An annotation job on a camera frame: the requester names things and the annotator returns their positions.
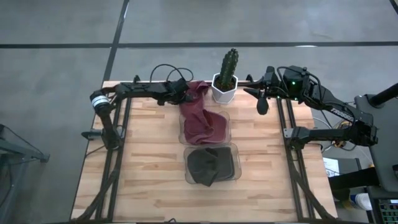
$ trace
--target butcher block tabletop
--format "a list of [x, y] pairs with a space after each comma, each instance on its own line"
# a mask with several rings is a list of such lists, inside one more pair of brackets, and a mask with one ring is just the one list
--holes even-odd
[[[103, 86], [118, 83], [104, 82]], [[178, 106], [158, 106], [152, 98], [133, 98], [113, 221], [164, 222], [171, 218], [178, 222], [297, 221], [276, 100], [268, 102], [268, 113], [262, 116], [256, 110], [257, 100], [241, 88], [228, 105], [215, 103], [209, 90], [205, 108], [226, 111], [231, 118], [231, 142], [238, 147], [242, 176], [206, 187], [185, 180], [183, 152], [187, 146], [178, 141]], [[297, 102], [292, 104], [297, 126], [313, 128], [310, 108]], [[286, 123], [290, 124], [284, 109]], [[102, 128], [98, 117], [93, 128]], [[100, 139], [91, 141], [87, 152], [102, 145]], [[337, 217], [319, 146], [307, 145], [303, 157], [312, 192]], [[100, 190], [105, 158], [103, 148], [85, 159], [72, 218], [81, 215]], [[110, 190], [105, 198], [104, 217], [109, 195]], [[307, 217], [302, 192], [300, 198]]]

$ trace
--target green cactus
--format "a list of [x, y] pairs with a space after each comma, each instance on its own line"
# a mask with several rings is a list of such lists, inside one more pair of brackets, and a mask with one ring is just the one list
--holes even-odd
[[223, 65], [221, 66], [220, 82], [221, 91], [229, 91], [234, 88], [232, 86], [232, 76], [234, 75], [236, 65], [238, 64], [238, 51], [231, 49], [223, 59]]

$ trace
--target concrete floor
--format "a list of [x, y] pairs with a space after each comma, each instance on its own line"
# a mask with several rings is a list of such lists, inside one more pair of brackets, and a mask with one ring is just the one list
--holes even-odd
[[[0, 1], [0, 44], [111, 43], [123, 0]], [[131, 1], [121, 34], [130, 42], [297, 42], [398, 40], [398, 15], [388, 0]], [[301, 65], [336, 97], [376, 93], [398, 82], [398, 47], [241, 48], [236, 74], [259, 78], [268, 65]], [[160, 63], [193, 70], [195, 79], [219, 72], [228, 49], [119, 49], [111, 80], [149, 78]], [[0, 123], [44, 152], [32, 162], [13, 223], [69, 219], [90, 128], [90, 93], [101, 86], [109, 49], [0, 49]], [[159, 69], [155, 80], [168, 70]], [[318, 111], [314, 117], [322, 118]], [[339, 119], [327, 114], [332, 124]], [[316, 121], [318, 127], [324, 127]], [[369, 157], [369, 151], [361, 148]], [[358, 157], [330, 149], [326, 157]], [[344, 220], [366, 221], [339, 209]]]

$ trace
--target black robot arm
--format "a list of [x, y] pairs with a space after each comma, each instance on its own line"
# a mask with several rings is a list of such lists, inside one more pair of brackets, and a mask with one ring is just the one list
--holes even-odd
[[[280, 69], [285, 69], [283, 76]], [[286, 129], [284, 134], [292, 148], [303, 148], [309, 141], [351, 141], [360, 146], [377, 144], [377, 128], [373, 126], [373, 116], [335, 98], [307, 68], [279, 67], [277, 73], [278, 75], [274, 67], [269, 66], [260, 80], [244, 84], [249, 87], [244, 91], [258, 99], [259, 114], [267, 113], [267, 98], [282, 98], [304, 102], [316, 110], [327, 110], [352, 123], [344, 129]]]
[[189, 89], [187, 81], [181, 78], [175, 82], [138, 83], [122, 82], [113, 87], [96, 90], [90, 95], [95, 113], [101, 119], [103, 130], [101, 137], [107, 149], [117, 149], [121, 145], [121, 137], [112, 124], [110, 114], [116, 105], [126, 98], [149, 97], [157, 100], [163, 106], [165, 102], [177, 105], [190, 101], [186, 94]]

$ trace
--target maroon towel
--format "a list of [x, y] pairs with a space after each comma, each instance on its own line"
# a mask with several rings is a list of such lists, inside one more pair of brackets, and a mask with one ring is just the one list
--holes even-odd
[[203, 97], [208, 85], [204, 81], [188, 83], [187, 91], [193, 101], [180, 104], [181, 114], [185, 117], [184, 135], [190, 144], [216, 144], [225, 140], [227, 120], [204, 108]]

